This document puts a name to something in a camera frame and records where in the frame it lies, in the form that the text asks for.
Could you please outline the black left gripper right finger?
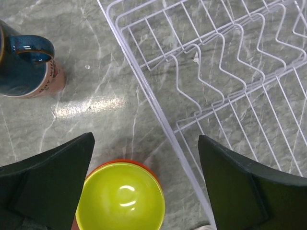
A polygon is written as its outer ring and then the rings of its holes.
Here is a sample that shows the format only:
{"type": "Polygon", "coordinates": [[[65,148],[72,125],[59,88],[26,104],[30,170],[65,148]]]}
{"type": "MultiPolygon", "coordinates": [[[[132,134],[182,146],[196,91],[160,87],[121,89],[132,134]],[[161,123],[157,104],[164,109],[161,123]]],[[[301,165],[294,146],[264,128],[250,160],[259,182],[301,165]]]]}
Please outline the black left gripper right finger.
{"type": "Polygon", "coordinates": [[[200,135],[201,168],[219,230],[305,230],[307,180],[200,135]]]}

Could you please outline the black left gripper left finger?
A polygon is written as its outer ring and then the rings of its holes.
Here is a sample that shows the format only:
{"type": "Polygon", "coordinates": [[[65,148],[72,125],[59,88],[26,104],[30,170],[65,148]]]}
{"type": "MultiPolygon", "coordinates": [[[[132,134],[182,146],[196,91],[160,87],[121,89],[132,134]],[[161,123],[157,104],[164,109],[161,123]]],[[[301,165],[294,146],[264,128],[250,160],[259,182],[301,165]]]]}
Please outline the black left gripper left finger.
{"type": "Polygon", "coordinates": [[[24,218],[52,230],[72,227],[94,150],[91,132],[0,168],[0,228],[24,218]]]}

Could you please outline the pink printed ceramic mug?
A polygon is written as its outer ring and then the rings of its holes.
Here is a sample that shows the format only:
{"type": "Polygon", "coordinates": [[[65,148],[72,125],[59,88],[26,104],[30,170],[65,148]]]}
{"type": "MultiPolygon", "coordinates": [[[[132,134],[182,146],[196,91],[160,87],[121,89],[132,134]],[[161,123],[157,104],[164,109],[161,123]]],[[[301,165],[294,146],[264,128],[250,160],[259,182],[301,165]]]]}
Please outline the pink printed ceramic mug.
{"type": "Polygon", "coordinates": [[[41,97],[60,92],[64,89],[65,85],[66,77],[62,66],[56,60],[53,60],[47,63],[43,81],[33,91],[17,96],[5,94],[3,96],[23,99],[41,97]]]}

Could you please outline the dark blue ceramic mug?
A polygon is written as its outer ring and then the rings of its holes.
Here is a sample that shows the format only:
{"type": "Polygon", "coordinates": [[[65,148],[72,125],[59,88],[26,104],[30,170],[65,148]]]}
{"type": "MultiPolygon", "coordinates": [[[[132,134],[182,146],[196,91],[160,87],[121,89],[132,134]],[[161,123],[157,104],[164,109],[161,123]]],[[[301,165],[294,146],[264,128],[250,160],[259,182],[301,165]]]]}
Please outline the dark blue ceramic mug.
{"type": "Polygon", "coordinates": [[[43,81],[47,62],[55,55],[53,44],[37,35],[22,35],[0,22],[0,93],[21,96],[43,81]]]}

